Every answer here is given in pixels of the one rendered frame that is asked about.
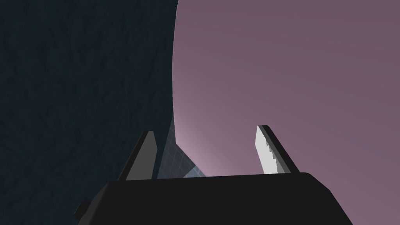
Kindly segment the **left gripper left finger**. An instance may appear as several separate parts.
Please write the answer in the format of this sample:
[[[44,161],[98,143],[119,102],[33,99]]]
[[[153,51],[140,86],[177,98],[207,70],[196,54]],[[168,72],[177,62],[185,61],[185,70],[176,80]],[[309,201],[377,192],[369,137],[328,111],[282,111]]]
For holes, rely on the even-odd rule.
[[[118,181],[152,179],[157,144],[153,131],[144,131],[138,139]]]

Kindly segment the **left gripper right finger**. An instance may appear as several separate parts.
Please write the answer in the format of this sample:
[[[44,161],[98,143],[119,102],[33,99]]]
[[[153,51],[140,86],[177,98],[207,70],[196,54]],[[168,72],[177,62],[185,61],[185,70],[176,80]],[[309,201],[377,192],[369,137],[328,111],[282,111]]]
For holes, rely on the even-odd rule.
[[[257,126],[255,147],[264,174],[300,172],[269,126]]]

